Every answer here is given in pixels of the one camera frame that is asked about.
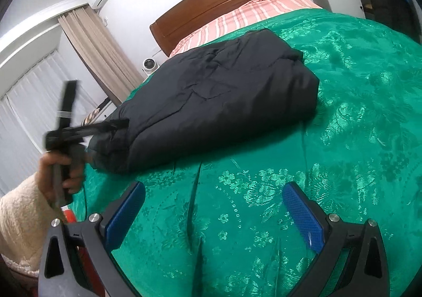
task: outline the green bedspread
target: green bedspread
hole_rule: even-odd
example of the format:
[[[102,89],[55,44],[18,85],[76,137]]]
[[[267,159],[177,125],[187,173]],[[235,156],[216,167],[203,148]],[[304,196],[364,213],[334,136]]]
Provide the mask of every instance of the green bedspread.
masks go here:
[[[325,10],[290,12],[218,41],[262,28],[303,51],[321,80],[312,124],[137,176],[147,198],[115,259],[143,297],[189,297],[202,237],[204,297],[285,296],[314,256],[282,204],[281,188],[294,180],[326,212],[378,221],[398,297],[422,264],[422,47]],[[186,219],[200,162],[191,254]],[[88,214],[134,178],[88,167]],[[85,216],[83,193],[71,208]]]

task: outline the sleeve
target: sleeve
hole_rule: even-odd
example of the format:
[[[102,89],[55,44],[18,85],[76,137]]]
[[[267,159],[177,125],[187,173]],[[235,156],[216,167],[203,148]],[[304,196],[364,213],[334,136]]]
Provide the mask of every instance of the sleeve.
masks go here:
[[[0,252],[29,270],[39,269],[51,221],[65,219],[52,208],[35,183],[35,175],[0,198]]]

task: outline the brown headboard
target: brown headboard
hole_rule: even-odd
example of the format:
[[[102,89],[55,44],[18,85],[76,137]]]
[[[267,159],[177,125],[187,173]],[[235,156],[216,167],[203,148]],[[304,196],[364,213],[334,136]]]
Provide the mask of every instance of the brown headboard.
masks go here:
[[[169,56],[179,41],[212,20],[251,0],[182,0],[149,28]]]

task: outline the silver bolt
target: silver bolt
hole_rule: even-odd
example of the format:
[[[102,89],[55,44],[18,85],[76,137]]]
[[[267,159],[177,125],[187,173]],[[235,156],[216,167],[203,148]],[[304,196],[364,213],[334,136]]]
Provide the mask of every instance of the silver bolt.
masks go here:
[[[378,223],[377,223],[375,220],[373,220],[372,218],[370,218],[370,219],[368,220],[368,224],[369,224],[371,227],[376,227],[376,226],[378,225]]]
[[[89,216],[90,222],[97,222],[100,219],[100,214],[92,214]]]
[[[51,221],[51,225],[53,227],[57,227],[60,224],[60,219],[59,218],[55,218],[54,220]]]
[[[340,220],[340,217],[337,214],[330,214],[328,218],[331,222],[338,222]]]

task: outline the pink striped pillow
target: pink striped pillow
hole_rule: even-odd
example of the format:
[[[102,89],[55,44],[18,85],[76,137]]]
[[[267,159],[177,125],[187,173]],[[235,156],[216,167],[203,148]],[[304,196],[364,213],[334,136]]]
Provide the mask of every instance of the pink striped pillow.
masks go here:
[[[320,7],[311,0],[251,0],[186,36],[178,43],[170,57],[245,26],[300,9],[320,9]]]

